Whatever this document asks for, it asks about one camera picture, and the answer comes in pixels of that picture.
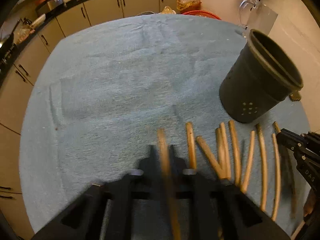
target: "blue tablecloth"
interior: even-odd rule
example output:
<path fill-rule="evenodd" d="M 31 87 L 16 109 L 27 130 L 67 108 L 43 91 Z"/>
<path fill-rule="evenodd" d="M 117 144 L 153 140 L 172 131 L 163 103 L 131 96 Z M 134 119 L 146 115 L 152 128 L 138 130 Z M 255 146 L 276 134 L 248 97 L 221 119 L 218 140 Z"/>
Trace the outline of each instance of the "blue tablecloth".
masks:
<path fill-rule="evenodd" d="M 202 135 L 216 154 L 215 128 L 230 119 L 218 91 L 246 43 L 239 33 L 238 26 L 210 18 L 149 15 L 107 22 L 60 41 L 35 84 L 21 134 L 20 178 L 33 229 L 44 226 L 88 183 L 118 179 L 135 167 L 137 160 L 146 157 L 147 145 L 157 143 L 159 127 L 166 129 L 167 141 L 177 145 L 179 156 L 187 158 L 185 123 L 192 121 L 195 135 Z M 289 99 L 256 122 L 236 122 L 243 174 L 250 131 L 258 122 L 263 127 L 269 215 L 275 189 L 274 121 L 298 134 L 309 130 L 301 103 Z M 256 138 L 248 187 L 257 205 L 258 145 Z M 230 138 L 229 150 L 233 167 Z M 214 176 L 198 149 L 196 155 L 199 171 Z M 296 172 L 299 206 L 296 219 L 291 220 L 285 178 L 282 184 L 276 222 L 290 234 L 302 219 L 309 188 Z M 143 227 L 138 220 L 134 239 L 153 239 L 148 235 L 167 239 L 164 224 Z"/>

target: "red basket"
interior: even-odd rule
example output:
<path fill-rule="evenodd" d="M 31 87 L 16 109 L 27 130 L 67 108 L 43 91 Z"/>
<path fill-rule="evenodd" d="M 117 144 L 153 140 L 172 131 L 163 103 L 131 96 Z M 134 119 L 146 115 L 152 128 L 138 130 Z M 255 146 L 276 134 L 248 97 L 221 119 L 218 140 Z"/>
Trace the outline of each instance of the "red basket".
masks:
<path fill-rule="evenodd" d="M 197 15 L 197 16 L 221 20 L 221 18 L 218 15 L 215 15 L 215 14 L 213 14 L 211 12 L 207 12 L 207 11 L 201 11 L 201 10 L 188 11 L 188 12 L 183 13 L 183 15 Z"/>

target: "glass mug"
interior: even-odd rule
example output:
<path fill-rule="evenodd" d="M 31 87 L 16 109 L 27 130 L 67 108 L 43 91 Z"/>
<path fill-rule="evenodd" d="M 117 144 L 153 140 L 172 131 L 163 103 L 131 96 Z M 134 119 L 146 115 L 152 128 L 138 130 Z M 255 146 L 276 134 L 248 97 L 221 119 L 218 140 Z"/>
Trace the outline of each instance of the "glass mug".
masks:
<path fill-rule="evenodd" d="M 252 9 L 247 24 L 243 24 L 241 21 L 241 14 L 247 5 L 250 5 Z M 243 0 L 238 10 L 239 23 L 245 29 L 243 33 L 244 37 L 251 29 L 257 29 L 265 35 L 268 35 L 277 19 L 277 16 L 278 14 L 275 11 L 257 0 Z"/>

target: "cabinet handle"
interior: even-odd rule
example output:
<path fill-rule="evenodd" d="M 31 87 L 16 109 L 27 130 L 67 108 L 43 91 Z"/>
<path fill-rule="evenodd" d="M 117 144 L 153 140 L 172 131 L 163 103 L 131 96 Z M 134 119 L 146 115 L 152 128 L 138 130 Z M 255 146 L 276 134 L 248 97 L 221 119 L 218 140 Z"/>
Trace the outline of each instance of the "cabinet handle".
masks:
<path fill-rule="evenodd" d="M 83 18 L 85 19 L 85 15 L 84 15 L 84 12 L 83 12 L 83 8 L 82 8 L 82 7 L 81 7 L 81 11 L 82 11 Z"/>
<path fill-rule="evenodd" d="M 10 187 L 1 187 L 1 186 L 0 186 L 0 188 L 1 188 L 1 189 L 7 189 L 7 190 L 10 190 L 10 189 L 11 189 Z"/>
<path fill-rule="evenodd" d="M 9 198 L 9 199 L 13 199 L 13 197 L 12 197 L 12 196 L 7 197 L 7 196 L 1 196 L 1 195 L 0 195 L 0 198 Z"/>
<path fill-rule="evenodd" d="M 120 8 L 119 0 L 117 0 L 117 3 L 118 3 L 118 7 Z"/>
<path fill-rule="evenodd" d="M 123 5 L 125 6 L 125 2 L 124 2 L 124 0 L 123 0 Z"/>
<path fill-rule="evenodd" d="M 45 39 L 45 37 L 44 37 L 43 35 L 41 35 L 41 37 L 44 39 L 45 44 L 46 44 L 46 45 L 49 45 L 48 42 L 47 42 L 47 40 Z"/>
<path fill-rule="evenodd" d="M 19 76 L 21 76 L 21 78 L 23 79 L 23 82 L 26 82 L 26 79 L 19 73 L 18 70 L 16 70 L 16 73 L 17 73 Z"/>
<path fill-rule="evenodd" d="M 29 73 L 24 69 L 24 67 L 21 64 L 19 64 L 19 67 L 23 69 L 27 76 L 29 75 Z"/>

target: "black plastic cup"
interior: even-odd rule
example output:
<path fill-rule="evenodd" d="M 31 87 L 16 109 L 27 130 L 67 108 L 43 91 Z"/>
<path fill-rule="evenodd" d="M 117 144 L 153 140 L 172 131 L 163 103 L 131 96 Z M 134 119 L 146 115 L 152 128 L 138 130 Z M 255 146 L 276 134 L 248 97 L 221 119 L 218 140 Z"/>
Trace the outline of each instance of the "black plastic cup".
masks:
<path fill-rule="evenodd" d="M 302 88 L 301 75 L 286 53 L 268 36 L 252 29 L 219 95 L 233 119 L 249 123 Z"/>

